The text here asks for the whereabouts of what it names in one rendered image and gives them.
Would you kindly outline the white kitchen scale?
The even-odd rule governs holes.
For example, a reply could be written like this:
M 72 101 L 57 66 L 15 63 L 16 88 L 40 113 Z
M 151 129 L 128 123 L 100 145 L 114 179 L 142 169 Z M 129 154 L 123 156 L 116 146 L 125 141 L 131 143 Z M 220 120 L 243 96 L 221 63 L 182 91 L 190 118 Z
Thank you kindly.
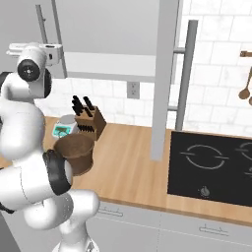
M 62 116 L 53 126 L 52 137 L 59 139 L 69 134 L 78 132 L 77 122 L 74 114 Z

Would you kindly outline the grey drawer front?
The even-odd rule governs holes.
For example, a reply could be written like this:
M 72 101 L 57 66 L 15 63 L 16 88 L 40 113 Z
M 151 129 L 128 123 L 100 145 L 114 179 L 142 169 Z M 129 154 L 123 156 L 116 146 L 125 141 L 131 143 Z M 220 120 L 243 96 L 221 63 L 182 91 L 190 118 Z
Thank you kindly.
M 159 220 L 162 230 L 252 247 L 252 227 L 169 213 L 161 213 Z
M 88 221 L 89 226 L 95 227 L 110 227 L 119 229 L 121 227 L 141 227 L 141 228 L 159 228 L 160 213 L 142 208 L 136 208 L 131 206 L 112 204 L 107 202 L 101 202 L 100 208 L 107 207 L 110 210 L 119 209 L 123 213 L 123 217 L 115 217 L 97 214 Z

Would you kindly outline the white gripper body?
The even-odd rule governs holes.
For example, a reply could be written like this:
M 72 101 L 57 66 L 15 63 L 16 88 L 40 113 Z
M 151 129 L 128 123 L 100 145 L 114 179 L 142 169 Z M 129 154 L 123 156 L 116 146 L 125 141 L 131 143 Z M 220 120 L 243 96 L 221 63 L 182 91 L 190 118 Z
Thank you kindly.
M 30 43 L 11 43 L 9 49 L 6 51 L 7 55 L 10 56 L 21 56 L 21 55 L 32 55 L 32 54 L 41 54 L 44 55 L 42 47 L 39 43 L 30 42 Z

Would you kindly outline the black hob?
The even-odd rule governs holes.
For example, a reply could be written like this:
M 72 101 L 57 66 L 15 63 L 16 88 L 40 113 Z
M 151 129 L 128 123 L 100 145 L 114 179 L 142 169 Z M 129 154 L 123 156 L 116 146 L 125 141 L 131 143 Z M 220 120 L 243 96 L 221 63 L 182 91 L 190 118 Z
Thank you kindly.
M 252 207 L 252 140 L 172 132 L 167 193 Z

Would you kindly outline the wooden knife block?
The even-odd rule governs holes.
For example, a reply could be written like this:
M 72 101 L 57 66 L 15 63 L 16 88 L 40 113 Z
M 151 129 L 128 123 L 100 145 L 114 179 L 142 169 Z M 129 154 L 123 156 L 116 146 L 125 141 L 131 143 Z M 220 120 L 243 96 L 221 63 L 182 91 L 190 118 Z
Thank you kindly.
M 81 134 L 97 141 L 106 126 L 97 106 L 94 106 L 87 96 L 83 97 L 85 103 L 81 103 L 79 98 L 74 95 L 72 98 L 75 120 Z

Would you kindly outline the brown basket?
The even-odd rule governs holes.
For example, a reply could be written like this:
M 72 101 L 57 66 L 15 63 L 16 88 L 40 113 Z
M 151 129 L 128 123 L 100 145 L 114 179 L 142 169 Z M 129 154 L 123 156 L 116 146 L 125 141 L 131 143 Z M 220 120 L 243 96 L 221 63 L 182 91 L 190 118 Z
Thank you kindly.
M 89 172 L 94 164 L 95 141 L 82 134 L 69 134 L 56 141 L 53 149 L 72 166 L 74 176 Z

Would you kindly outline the white wall socket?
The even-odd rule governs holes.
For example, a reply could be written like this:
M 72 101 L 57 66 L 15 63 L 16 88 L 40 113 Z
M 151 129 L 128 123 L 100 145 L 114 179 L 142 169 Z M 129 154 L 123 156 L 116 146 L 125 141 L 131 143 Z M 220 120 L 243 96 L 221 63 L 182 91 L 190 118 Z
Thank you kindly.
M 127 83 L 127 97 L 133 98 L 133 99 L 140 98 L 140 83 L 139 82 Z

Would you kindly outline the grey wall cabinet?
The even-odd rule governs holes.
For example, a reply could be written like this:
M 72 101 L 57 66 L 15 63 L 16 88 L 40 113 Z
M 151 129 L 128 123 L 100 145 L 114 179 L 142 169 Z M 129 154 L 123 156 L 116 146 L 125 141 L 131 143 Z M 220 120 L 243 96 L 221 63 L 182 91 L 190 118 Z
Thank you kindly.
M 155 80 L 159 0 L 56 0 L 67 74 Z

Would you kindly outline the wooden hanging spoon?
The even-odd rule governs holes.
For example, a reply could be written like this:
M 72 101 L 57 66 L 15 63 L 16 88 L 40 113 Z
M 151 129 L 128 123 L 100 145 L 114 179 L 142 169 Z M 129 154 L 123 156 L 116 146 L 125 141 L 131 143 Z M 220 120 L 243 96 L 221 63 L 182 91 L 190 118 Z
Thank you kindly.
M 249 75 L 248 75 L 246 87 L 238 95 L 240 99 L 246 99 L 246 98 L 248 98 L 250 96 L 248 86 L 249 86 L 249 83 L 250 83 L 251 79 L 252 79 L 252 67 L 250 68 L 250 72 L 249 72 Z

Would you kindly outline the wide grey cabinet door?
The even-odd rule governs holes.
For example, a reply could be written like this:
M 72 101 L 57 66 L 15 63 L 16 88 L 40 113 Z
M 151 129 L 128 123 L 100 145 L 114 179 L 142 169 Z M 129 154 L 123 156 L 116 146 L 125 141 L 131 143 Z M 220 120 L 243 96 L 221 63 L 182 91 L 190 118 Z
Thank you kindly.
M 56 0 L 0 0 L 0 73 L 15 71 L 17 59 L 6 54 L 10 43 L 42 43 L 35 5 L 41 6 L 49 44 L 62 44 Z

